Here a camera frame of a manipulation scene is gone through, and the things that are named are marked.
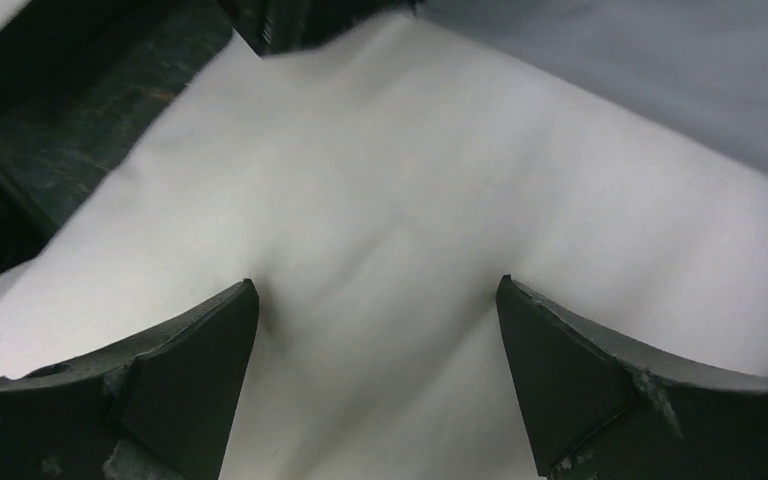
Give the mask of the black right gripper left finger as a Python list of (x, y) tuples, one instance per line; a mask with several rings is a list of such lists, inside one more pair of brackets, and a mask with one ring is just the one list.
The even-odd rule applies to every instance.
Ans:
[(250, 280), (104, 348), (0, 378), (0, 479), (215, 479), (259, 318)]

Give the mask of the grey pillowcase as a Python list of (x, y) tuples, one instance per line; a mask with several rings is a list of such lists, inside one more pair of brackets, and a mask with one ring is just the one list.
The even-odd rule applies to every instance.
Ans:
[(768, 174), (768, 1), (425, 1), (420, 14)]

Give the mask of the white pillow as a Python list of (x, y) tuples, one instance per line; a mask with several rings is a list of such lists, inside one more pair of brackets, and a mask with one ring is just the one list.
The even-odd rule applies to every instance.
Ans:
[(0, 277), (0, 377), (249, 278), (223, 478), (532, 479), (504, 275), (767, 374), (768, 176), (403, 13), (268, 60), (235, 39)]

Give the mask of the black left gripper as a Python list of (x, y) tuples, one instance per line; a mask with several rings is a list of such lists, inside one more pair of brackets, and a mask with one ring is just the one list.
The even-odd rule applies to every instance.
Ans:
[(236, 32), (258, 55), (318, 48), (386, 10), (409, 8), (409, 0), (222, 0), (218, 5)]

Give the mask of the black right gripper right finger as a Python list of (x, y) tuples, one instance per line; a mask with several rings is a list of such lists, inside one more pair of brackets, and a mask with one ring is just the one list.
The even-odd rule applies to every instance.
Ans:
[(539, 476), (768, 479), (768, 377), (660, 350), (510, 276), (496, 305)]

